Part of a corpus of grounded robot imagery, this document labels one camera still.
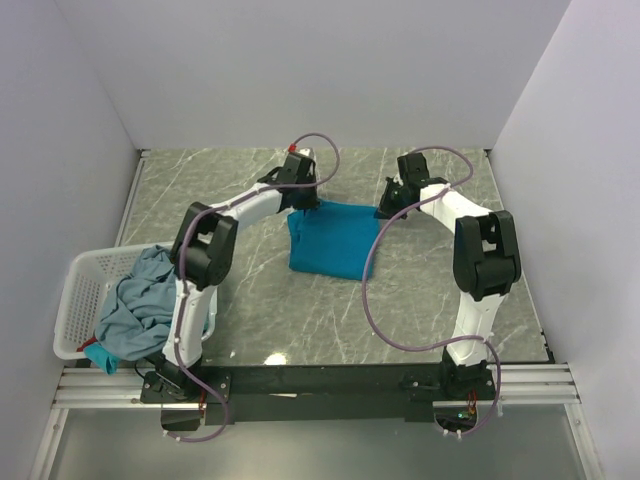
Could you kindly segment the teal blue t shirt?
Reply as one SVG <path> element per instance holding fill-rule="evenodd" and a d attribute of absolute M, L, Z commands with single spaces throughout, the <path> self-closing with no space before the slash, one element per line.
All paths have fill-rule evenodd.
<path fill-rule="evenodd" d="M 289 268 L 347 280 L 370 277 L 374 262 L 367 257 L 379 233 L 375 213 L 372 206 L 328 200 L 290 213 Z"/>

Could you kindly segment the teal t shirt in basket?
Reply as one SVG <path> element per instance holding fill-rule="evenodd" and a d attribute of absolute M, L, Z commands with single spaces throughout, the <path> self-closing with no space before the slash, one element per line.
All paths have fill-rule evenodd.
<path fill-rule="evenodd" d="M 120 359 L 109 353 L 99 343 L 93 343 L 84 348 L 83 353 L 86 358 L 95 364 L 107 375 L 113 375 L 117 372 Z"/>

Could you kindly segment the grey blue t shirt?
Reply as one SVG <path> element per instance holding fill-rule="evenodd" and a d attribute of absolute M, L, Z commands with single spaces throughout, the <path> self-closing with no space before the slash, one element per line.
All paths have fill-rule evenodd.
<path fill-rule="evenodd" d="M 154 245 L 142 250 L 129 273 L 106 296 L 95 327 L 101 347 L 125 361 L 161 351 L 170 332 L 175 282 L 166 248 Z"/>

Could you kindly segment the white plastic laundry basket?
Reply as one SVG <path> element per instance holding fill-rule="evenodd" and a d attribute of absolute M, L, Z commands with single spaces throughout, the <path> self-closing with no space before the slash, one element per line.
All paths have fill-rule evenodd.
<path fill-rule="evenodd" d="M 91 250 L 69 267 L 54 327 L 53 350 L 65 361 L 80 360 L 79 350 L 92 337 L 111 287 L 128 274 L 147 244 Z"/>

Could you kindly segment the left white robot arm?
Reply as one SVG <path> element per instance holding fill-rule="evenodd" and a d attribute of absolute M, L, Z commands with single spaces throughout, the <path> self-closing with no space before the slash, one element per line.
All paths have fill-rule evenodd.
<path fill-rule="evenodd" d="M 229 274 L 236 239 L 247 227 L 288 209 L 319 205 L 316 162 L 308 149 L 292 150 L 249 190 L 221 203 L 192 203 L 170 251 L 176 300 L 168 339 L 152 359 L 155 373 L 176 401 L 193 399 L 200 388 L 195 370 L 202 358 L 211 301 Z"/>

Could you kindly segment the black base beam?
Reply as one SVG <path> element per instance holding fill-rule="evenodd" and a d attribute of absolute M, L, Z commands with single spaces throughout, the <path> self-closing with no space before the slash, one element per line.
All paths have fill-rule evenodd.
<path fill-rule="evenodd" d="M 440 363 L 201 367 L 204 391 L 180 375 L 149 371 L 143 405 L 158 406 L 171 431 L 239 422 L 397 419 L 432 422 L 438 402 L 471 404 L 496 397 L 493 372 Z"/>

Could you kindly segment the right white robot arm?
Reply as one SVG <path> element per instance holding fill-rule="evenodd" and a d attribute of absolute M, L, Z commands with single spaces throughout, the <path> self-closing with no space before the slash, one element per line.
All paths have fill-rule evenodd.
<path fill-rule="evenodd" d="M 397 165 L 375 217 L 392 223 L 415 209 L 454 235 L 452 270 L 460 302 L 452 341 L 443 346 L 438 388 L 448 398 L 465 399 L 493 386 L 487 341 L 499 307 L 522 273 L 515 222 L 508 211 L 482 207 L 453 183 L 431 176 L 421 149 L 399 156 Z"/>

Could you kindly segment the red garment in basket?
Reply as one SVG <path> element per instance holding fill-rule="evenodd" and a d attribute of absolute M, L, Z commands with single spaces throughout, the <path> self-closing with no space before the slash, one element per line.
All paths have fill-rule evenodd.
<path fill-rule="evenodd" d="M 84 343 L 82 343 L 80 346 L 78 346 L 78 348 L 76 349 L 76 352 L 83 352 L 88 346 L 96 343 L 96 341 L 97 341 L 97 339 L 95 337 L 89 338 Z"/>

